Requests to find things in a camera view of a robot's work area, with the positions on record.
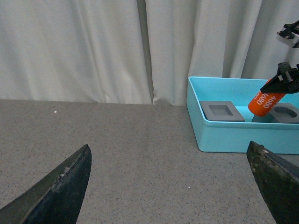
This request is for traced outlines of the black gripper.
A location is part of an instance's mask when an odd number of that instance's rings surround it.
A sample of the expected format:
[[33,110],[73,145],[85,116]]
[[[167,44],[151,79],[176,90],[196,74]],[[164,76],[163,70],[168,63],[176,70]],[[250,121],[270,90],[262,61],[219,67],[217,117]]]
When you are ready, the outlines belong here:
[[[299,48],[299,21],[285,24],[278,32],[278,39],[290,46],[291,49]],[[292,68],[289,62],[278,64],[275,77],[266,82],[260,89],[262,93],[297,93],[299,92],[299,64]]]

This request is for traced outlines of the camera left gripper black left finger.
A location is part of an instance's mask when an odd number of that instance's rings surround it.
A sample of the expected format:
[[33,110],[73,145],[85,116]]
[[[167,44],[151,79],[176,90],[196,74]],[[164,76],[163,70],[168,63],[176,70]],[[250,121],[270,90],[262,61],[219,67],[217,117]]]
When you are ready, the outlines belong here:
[[0,210],[2,224],[75,224],[92,165],[88,145]]

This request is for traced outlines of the camera left gripper black right finger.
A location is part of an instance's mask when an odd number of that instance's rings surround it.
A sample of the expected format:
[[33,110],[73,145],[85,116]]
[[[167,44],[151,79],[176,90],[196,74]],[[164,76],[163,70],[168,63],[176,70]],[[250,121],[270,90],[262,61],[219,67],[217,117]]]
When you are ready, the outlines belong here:
[[299,222],[299,167],[254,141],[246,156],[259,191],[277,224]]

